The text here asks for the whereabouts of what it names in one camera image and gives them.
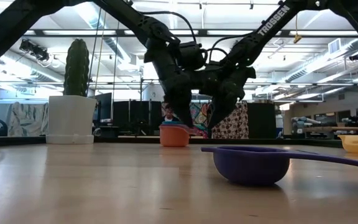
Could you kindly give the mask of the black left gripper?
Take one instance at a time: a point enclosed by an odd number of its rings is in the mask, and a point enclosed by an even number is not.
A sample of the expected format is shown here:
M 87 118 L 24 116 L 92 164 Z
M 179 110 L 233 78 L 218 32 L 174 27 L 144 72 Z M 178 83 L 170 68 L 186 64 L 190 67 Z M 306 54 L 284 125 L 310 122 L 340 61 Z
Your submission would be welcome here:
M 181 66 L 183 51 L 194 45 L 195 41 L 167 42 L 158 37 L 148 37 L 144 44 L 147 49 L 144 63 L 153 65 L 166 95 L 166 121 L 181 122 L 189 128 L 194 126 L 190 112 L 190 76 Z

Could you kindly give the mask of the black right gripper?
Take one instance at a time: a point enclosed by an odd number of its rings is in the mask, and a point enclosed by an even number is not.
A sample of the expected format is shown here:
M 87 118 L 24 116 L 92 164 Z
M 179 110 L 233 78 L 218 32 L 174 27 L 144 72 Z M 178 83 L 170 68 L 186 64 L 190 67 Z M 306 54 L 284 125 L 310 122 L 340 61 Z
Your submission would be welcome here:
M 208 128 L 229 116 L 236 108 L 237 99 L 245 96 L 244 85 L 249 78 L 256 78 L 254 67 L 243 65 L 207 65 L 197 71 L 197 88 L 202 95 L 215 97 L 211 103 Z

